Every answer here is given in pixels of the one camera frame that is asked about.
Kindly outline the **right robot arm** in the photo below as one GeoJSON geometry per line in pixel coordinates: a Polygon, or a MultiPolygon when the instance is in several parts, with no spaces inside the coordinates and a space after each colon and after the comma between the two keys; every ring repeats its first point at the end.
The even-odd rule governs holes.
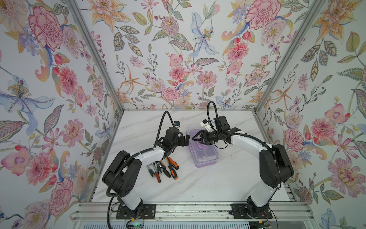
{"type": "Polygon", "coordinates": [[[244,133],[237,127],[231,128],[224,115],[214,118],[215,127],[208,120],[201,122],[204,128],[192,140],[203,145],[214,145],[224,141],[255,156],[259,161],[259,175],[262,181],[246,202],[247,215],[256,217],[269,209],[269,202],[282,183],[294,175],[287,150],[283,145],[271,145],[257,137],[244,133]]]}

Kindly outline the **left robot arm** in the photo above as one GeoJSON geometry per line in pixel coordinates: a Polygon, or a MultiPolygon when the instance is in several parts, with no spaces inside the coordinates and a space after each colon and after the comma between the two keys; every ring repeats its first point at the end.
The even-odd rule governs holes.
{"type": "Polygon", "coordinates": [[[170,127],[152,148],[131,154],[120,151],[103,175],[106,196],[116,198],[131,211],[137,210],[143,204],[134,189],[140,170],[168,158],[177,147],[189,146],[189,139],[178,128],[170,127]]]}

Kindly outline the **purple plastic tool box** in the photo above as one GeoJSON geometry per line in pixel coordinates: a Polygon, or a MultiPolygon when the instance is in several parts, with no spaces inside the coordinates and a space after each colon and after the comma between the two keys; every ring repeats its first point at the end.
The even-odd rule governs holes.
{"type": "Polygon", "coordinates": [[[214,165],[219,160],[217,148],[213,145],[203,145],[197,141],[189,140],[189,149],[197,168],[214,165]]]}

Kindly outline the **red handled ratchet wrench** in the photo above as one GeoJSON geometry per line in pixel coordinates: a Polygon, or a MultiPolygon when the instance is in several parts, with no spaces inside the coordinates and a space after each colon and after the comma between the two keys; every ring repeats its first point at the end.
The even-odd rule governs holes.
{"type": "Polygon", "coordinates": [[[161,179],[160,179],[160,175],[159,175],[159,172],[157,170],[157,167],[156,167],[156,163],[152,163],[152,167],[153,167],[153,170],[155,172],[155,176],[156,176],[156,179],[157,179],[158,183],[161,183],[161,179]]]}

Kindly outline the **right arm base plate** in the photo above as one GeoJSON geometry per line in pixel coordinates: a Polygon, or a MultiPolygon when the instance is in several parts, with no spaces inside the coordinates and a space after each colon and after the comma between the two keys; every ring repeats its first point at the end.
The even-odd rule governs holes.
{"type": "Polygon", "coordinates": [[[233,215],[234,219],[272,219],[273,215],[267,205],[263,207],[257,207],[254,204],[237,203],[231,204],[230,215],[233,215]]]}

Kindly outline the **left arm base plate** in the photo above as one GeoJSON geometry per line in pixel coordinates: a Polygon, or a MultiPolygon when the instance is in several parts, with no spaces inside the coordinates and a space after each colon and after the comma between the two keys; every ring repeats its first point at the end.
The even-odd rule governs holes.
{"type": "Polygon", "coordinates": [[[155,219],[156,204],[139,205],[135,210],[119,206],[116,219],[155,219]]]}

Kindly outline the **green ratchet wrench with socket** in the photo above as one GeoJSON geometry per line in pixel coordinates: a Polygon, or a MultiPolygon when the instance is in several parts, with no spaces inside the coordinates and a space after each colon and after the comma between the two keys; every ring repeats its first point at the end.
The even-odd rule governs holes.
{"type": "Polygon", "coordinates": [[[156,169],[156,171],[159,173],[159,175],[162,173],[162,169],[160,167],[160,163],[159,162],[155,162],[154,163],[154,167],[156,169]]]}

